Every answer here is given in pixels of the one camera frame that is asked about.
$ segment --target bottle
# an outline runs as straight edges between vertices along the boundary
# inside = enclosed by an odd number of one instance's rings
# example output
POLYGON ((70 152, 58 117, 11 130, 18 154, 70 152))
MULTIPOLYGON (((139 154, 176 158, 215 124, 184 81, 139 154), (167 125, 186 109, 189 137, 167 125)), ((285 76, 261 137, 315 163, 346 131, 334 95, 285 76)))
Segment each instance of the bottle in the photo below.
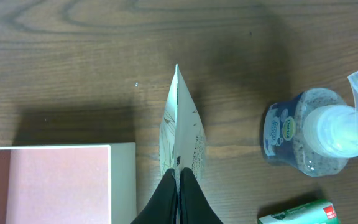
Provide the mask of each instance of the bottle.
POLYGON ((348 79, 356 108, 325 88, 271 105, 261 139, 266 160, 319 177, 337 174, 349 158, 358 156, 358 72, 348 79))

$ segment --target hand sanitizer bottle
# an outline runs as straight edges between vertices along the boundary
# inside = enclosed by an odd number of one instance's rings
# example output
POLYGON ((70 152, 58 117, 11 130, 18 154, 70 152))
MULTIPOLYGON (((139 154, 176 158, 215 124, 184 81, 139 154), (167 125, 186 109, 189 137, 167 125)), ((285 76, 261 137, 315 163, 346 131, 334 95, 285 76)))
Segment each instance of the hand sanitizer bottle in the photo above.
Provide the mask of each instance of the hand sanitizer bottle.
POLYGON ((358 72, 348 79, 356 108, 324 88, 270 106, 262 133, 266 160, 319 177, 337 174, 349 158, 358 156, 358 72))

